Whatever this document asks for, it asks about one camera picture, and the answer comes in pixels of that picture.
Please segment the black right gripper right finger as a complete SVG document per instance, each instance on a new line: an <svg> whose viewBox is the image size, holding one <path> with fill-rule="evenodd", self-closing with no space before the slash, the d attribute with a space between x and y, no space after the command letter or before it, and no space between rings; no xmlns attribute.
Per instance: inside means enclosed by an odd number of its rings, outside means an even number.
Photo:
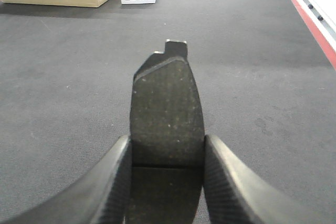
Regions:
<svg viewBox="0 0 336 224"><path fill-rule="evenodd" d="M219 137L205 138L204 193L211 223L320 223L261 179Z"/></svg>

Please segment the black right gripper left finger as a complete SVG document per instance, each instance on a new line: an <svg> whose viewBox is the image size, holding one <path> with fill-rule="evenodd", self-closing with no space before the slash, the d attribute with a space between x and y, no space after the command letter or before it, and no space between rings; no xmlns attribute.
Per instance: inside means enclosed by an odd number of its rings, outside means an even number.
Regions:
<svg viewBox="0 0 336 224"><path fill-rule="evenodd" d="M130 185L131 140L124 135L68 188L7 223L123 223Z"/></svg>

